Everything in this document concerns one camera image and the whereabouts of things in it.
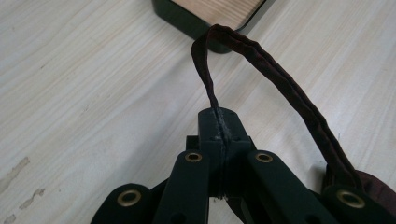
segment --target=wooden block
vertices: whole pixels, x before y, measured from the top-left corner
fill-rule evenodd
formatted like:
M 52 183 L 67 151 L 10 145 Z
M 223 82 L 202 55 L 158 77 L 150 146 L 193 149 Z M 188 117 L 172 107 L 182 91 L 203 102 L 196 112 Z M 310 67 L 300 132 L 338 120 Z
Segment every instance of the wooden block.
M 263 0 L 173 0 L 210 25 L 221 24 L 240 28 Z

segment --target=wooden surface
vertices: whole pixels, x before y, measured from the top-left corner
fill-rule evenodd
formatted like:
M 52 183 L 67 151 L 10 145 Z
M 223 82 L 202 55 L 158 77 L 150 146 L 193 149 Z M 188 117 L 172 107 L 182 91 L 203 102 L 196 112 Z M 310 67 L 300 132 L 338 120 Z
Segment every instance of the wooden surface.
M 294 76 L 354 166 L 396 189 L 396 2 L 276 0 L 248 37 Z M 148 0 L 3 0 L 0 223 L 90 223 L 126 183 L 169 176 L 209 107 L 192 40 Z M 325 162 L 241 56 L 209 54 L 219 103 L 310 188 Z M 210 200 L 209 223 L 239 223 Z
M 172 0 L 207 23 L 242 27 L 262 0 Z

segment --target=dark brown fabric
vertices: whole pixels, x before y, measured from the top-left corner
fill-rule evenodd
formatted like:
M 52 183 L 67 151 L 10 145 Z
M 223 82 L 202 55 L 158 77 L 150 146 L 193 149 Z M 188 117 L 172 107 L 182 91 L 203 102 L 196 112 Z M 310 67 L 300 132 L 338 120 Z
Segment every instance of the dark brown fabric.
M 367 191 L 375 201 L 383 204 L 387 199 L 396 200 L 396 194 L 384 183 L 373 176 L 357 172 L 347 159 L 340 144 L 329 129 L 326 119 L 308 99 L 304 91 L 293 78 L 261 46 L 238 34 L 232 29 L 220 25 L 212 26 L 207 33 L 192 45 L 191 54 L 212 107 L 219 107 L 214 93 L 213 81 L 207 67 L 207 46 L 209 40 L 215 40 L 231 50 L 240 53 L 253 64 L 265 77 L 272 81 L 289 101 L 291 106 L 303 118 L 306 127 L 314 138 L 324 159 L 334 173 L 337 183 Z M 395 205 L 383 204 L 396 216 Z

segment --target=light wood tabletop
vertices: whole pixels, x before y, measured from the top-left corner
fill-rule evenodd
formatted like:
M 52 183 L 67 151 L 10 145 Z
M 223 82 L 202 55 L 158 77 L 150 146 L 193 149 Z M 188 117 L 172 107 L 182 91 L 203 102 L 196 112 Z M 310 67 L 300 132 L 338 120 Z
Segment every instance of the light wood tabletop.
M 396 189 L 396 1 L 276 0 L 247 35 L 305 90 L 358 170 Z M 0 223 L 90 223 L 116 187 L 167 178 L 209 107 L 193 40 L 149 0 L 0 2 Z M 302 119 L 236 53 L 209 53 L 222 107 L 309 188 Z M 210 199 L 209 223 L 240 223 Z

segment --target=bag handle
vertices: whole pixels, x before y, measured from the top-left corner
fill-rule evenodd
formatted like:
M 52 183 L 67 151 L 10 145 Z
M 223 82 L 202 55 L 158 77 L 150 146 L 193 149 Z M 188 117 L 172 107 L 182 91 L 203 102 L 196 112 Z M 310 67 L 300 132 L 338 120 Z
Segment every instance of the bag handle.
M 215 96 L 213 81 L 207 67 L 207 47 L 209 40 L 215 40 L 242 54 L 288 100 L 291 106 L 303 118 L 306 127 L 315 140 L 337 182 L 363 190 L 360 176 L 347 159 L 337 139 L 332 134 L 326 119 L 308 99 L 293 78 L 255 41 L 238 34 L 229 27 L 214 25 L 192 45 L 191 54 L 213 108 L 219 107 Z

